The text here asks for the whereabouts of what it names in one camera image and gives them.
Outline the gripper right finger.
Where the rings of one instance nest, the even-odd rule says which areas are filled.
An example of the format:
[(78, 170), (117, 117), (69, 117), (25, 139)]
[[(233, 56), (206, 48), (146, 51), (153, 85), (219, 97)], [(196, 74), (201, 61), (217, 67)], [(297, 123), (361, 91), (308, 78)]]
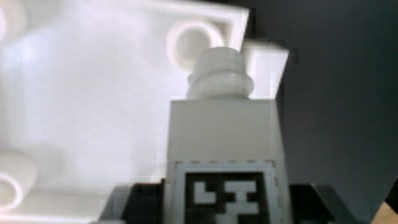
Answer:
[(290, 185), (293, 224), (359, 224), (341, 197), (329, 185)]

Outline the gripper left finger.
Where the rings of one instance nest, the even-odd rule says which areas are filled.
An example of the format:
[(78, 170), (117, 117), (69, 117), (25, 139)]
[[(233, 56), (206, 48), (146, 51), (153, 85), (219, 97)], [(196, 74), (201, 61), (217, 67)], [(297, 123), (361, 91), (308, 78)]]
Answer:
[(121, 220), (126, 224), (164, 224), (164, 182), (133, 185)]

